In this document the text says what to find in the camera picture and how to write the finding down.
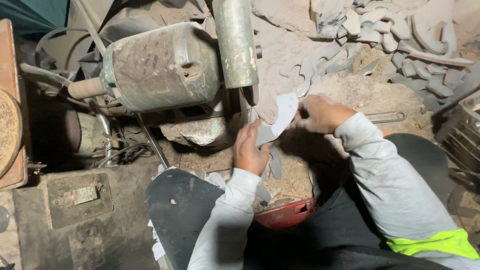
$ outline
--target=gray long sleeve shirt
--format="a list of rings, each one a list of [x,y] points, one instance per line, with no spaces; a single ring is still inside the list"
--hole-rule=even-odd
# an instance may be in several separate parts
[[[387,239],[423,240],[458,229],[422,177],[362,113],[346,120],[334,136],[342,139],[345,151],[350,153],[351,171],[363,199],[378,230]],[[250,172],[234,169],[225,194],[216,201],[197,239],[188,269],[242,268],[247,230],[254,214],[252,203],[261,180]],[[219,232],[228,238],[218,237]],[[236,257],[229,260],[231,263],[221,258],[222,252],[217,249],[219,238],[228,239],[222,246],[228,246],[230,258],[232,254]],[[480,260],[440,251],[421,251],[413,256],[455,270],[480,269]]]

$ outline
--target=grinding wheel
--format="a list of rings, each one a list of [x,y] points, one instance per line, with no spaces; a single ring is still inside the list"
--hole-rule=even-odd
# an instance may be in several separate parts
[[[17,101],[0,89],[0,178],[11,167],[22,142],[22,117]]]

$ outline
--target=sleeve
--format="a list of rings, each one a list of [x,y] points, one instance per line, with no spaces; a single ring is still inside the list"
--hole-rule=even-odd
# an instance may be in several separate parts
[[[254,214],[252,204],[261,180],[251,172],[233,169],[225,193],[217,199],[198,236],[189,270],[240,270],[243,267],[247,231]]]
[[[480,263],[469,261],[479,256],[467,232],[457,227],[424,179],[363,113],[346,120],[334,136],[350,153],[363,200],[393,251],[443,265],[465,259],[467,264]]]
[[[387,239],[427,239],[457,230],[447,210],[395,145],[363,113],[337,130],[360,192],[380,232]]]

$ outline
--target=neon yellow cuff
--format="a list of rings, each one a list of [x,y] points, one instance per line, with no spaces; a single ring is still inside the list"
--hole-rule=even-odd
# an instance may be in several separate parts
[[[480,259],[478,253],[468,242],[468,233],[464,229],[439,232],[424,240],[397,238],[388,240],[387,244],[393,251],[409,256],[420,251],[434,250],[470,259]]]

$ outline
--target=red metal object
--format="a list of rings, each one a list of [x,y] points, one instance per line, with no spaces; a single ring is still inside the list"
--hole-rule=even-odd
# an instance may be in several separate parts
[[[318,209],[315,198],[277,206],[255,214],[255,220],[271,229],[288,229],[307,219]]]

